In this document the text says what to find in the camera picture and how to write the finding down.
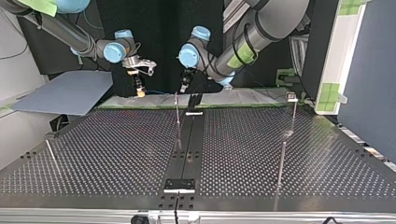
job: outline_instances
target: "black backdrop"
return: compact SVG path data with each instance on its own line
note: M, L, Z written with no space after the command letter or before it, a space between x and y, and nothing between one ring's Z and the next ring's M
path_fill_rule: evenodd
M89 26L82 15L71 14L67 17L71 21L77 21L80 27L95 38L113 39L115 31L131 29L135 40L142 43L139 54L158 64L155 75L146 78L147 89L172 93L179 90L183 71L177 59L178 52L189 39L195 25L204 25L211 30L209 48L216 56L222 53L223 9L222 0L92 0L86 9L87 17L96 26L103 25L104 30ZM69 47L46 32L38 31L25 19L21 19L20 23L41 74L58 75L65 71L97 68L89 60L85 60L81 67ZM287 38L271 44L259 56L255 64L235 76L233 86L273 87L276 70L292 67ZM99 64L105 69L109 67L105 60ZM135 95L132 80L120 64L112 64L111 72L114 86L113 92L109 94L115 93L123 97ZM220 85L197 74L188 92L220 90Z
M195 25L203 25L212 32L209 48L222 52L222 0L97 0L105 36L131 29L134 39L142 43L139 54L155 61L158 66L153 77L146 78L148 91L175 92L180 88L182 65L177 59L181 46L189 39ZM120 64L112 64L114 92L119 96L134 95L131 78ZM209 91L203 75L198 75L190 91ZM211 91L219 91L218 84L210 84Z

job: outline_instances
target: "gray cable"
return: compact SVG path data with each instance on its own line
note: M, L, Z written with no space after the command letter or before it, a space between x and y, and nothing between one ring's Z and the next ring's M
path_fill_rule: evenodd
M91 27L93 27L93 28L95 28L95 29L103 30L103 27L95 26L95 25L93 25L92 23L90 23L90 21L88 21L87 14L85 13L85 11L86 11L86 10L84 10L84 12L83 12L85 22L87 22Z

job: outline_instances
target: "metal bracket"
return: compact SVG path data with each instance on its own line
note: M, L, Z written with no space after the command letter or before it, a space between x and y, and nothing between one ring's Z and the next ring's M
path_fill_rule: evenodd
M195 180L194 179L167 179L164 193L195 193Z
M202 101L202 94L192 94L189 100L189 107L186 112L186 116L200 116L203 115L204 112L202 110L199 110L195 108L197 105L199 105Z
M122 61L122 66L125 68L133 68L142 74L152 77L152 75L154 75L154 68L157 66L157 64L155 62L147 60L147 59L140 59L140 56L134 55L132 57L125 58ZM140 67L147 67L148 71L145 72L145 71L138 69Z
M338 103L341 104L346 104L347 103L347 97L341 93L338 93Z
M288 102L294 102L294 103L298 102L297 94L292 91L286 92L286 100Z

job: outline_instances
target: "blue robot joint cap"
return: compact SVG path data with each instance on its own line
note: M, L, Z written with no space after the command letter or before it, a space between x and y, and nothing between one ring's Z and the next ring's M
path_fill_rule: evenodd
M209 29L204 26L195 26L191 34L205 41L209 41L211 36Z
M103 53L105 58L111 63L119 63L126 57L125 47L117 42L108 43Z
M134 35L132 34L132 31L130 31L130 30L118 30L116 33L114 33L114 37L116 37L116 39L118 39L118 38L133 38Z
M198 49L192 44L185 44L178 54L178 60L187 68L196 67L200 60Z

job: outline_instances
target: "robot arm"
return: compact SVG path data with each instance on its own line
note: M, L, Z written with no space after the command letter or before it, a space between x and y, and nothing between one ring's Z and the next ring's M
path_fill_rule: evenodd
M38 13L15 0L1 0L0 7L36 24L39 29L55 36L68 45L73 53L81 57L106 58L111 63L122 63L122 66L127 69L128 75L133 77L138 96L145 96L145 89L139 79L139 74L152 76L157 64L150 60L140 59L137 55L140 44L134 42L130 30L117 31L115 40L95 41L83 29L60 15L51 17L44 13ZM147 67L148 71L142 71L142 67Z
M254 19L244 25L241 35L235 36L236 29L234 30L233 43L218 58L206 49L210 31L203 26L194 27L190 40L178 55L186 68L200 70L219 84L230 86L236 70L252 64L261 50L287 37L297 27L309 4L309 0L245 2L251 10L255 10Z

